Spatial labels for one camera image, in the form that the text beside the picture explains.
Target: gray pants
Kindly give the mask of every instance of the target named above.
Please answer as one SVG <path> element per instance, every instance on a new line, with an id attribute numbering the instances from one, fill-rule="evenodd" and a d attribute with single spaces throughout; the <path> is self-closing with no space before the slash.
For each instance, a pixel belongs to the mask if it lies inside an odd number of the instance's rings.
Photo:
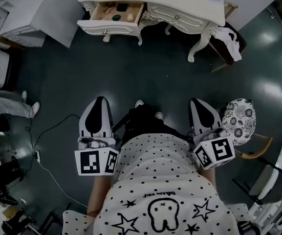
<path id="1" fill-rule="evenodd" d="M 31 118 L 33 111 L 32 107 L 24 103 L 17 93 L 0 91 L 0 114 Z"/>

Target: chair seat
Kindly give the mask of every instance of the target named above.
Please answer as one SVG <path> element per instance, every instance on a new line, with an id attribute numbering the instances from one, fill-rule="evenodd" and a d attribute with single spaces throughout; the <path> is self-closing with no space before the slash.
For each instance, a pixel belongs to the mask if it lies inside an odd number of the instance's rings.
<path id="1" fill-rule="evenodd" d="M 248 142 L 256 127 L 256 113 L 252 103 L 244 98 L 229 103 L 222 118 L 222 125 L 232 137 L 233 145 Z"/>
<path id="2" fill-rule="evenodd" d="M 246 41 L 242 38 L 242 36 L 227 22 L 225 23 L 226 28 L 233 30 L 237 35 L 237 41 L 239 42 L 239 52 L 242 53 L 246 48 Z M 234 64 L 233 57 L 231 56 L 230 52 L 228 51 L 227 46 L 224 44 L 223 41 L 214 38 L 213 36 L 210 38 L 210 43 L 212 44 L 213 48 L 218 52 L 218 54 L 224 59 L 224 61 L 228 65 Z"/>

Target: round stool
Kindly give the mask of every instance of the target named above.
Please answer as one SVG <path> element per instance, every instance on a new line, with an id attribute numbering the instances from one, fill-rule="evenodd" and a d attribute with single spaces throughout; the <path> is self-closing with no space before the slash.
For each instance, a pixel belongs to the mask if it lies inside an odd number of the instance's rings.
<path id="1" fill-rule="evenodd" d="M 224 111 L 222 125 L 232 137 L 233 145 L 248 142 L 256 127 L 256 114 L 252 103 L 244 98 L 233 100 Z"/>

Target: white vanity table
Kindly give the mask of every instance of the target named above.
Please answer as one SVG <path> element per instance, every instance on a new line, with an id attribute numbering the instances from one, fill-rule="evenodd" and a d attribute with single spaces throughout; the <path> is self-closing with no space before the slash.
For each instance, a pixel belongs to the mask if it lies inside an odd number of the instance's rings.
<path id="1" fill-rule="evenodd" d="M 133 21 L 127 20 L 128 11 L 117 12 L 113 9 L 103 17 L 107 10 L 106 2 L 128 3 L 133 11 Z M 104 35 L 109 42 L 112 34 L 136 36 L 142 44 L 141 30 L 149 25 L 167 22 L 168 30 L 174 26 L 186 34 L 201 34 L 200 40 L 191 48 L 188 61 L 194 62 L 194 54 L 207 46 L 211 35 L 218 26 L 225 25 L 223 0 L 78 0 L 90 12 L 90 20 L 79 20 L 78 25 L 90 35 Z M 112 16 L 121 15 L 119 21 Z"/>

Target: green floor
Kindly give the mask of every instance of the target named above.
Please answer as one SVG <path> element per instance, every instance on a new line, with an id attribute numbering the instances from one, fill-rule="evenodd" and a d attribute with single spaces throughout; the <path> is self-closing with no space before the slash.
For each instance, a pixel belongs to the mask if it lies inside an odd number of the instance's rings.
<path id="1" fill-rule="evenodd" d="M 142 99 L 164 114 L 165 123 L 182 134 L 190 130 L 188 103 L 197 97 L 215 108 L 236 98 L 251 99 L 257 115 L 256 133 L 273 136 L 265 158 L 275 162 L 282 146 L 282 26 L 263 11 L 241 31 L 247 41 L 243 60 L 232 67 L 210 73 L 211 60 L 217 55 L 206 47 L 187 62 L 187 55 L 198 36 L 186 35 L 175 28 L 164 33 L 165 24 L 146 27 L 143 44 L 137 38 L 112 36 L 109 43 L 78 29 L 70 49 L 47 38 L 42 48 L 29 49 L 23 61 L 17 90 L 27 90 L 31 102 L 41 102 L 41 110 L 32 120 L 32 137 L 55 125 L 69 114 L 81 115 L 97 96 L 109 102 L 114 122 L 120 120 Z M 30 120 L 11 119 L 11 140 L 19 162 L 29 169 L 31 144 L 25 127 Z M 68 119 L 45 134 L 37 146 L 42 165 L 49 169 L 68 195 L 87 204 L 92 178 L 77 174 L 74 150 L 77 149 L 78 120 Z M 258 149 L 254 141 L 240 150 Z M 234 159 L 217 170 L 217 189 L 225 203 L 249 198 L 232 179 L 244 168 L 255 177 L 255 163 Z M 24 198 L 26 207 L 39 224 L 52 210 L 61 212 L 69 202 L 74 210 L 85 208 L 69 200 L 49 173 L 34 161 L 26 178 L 10 189 Z"/>

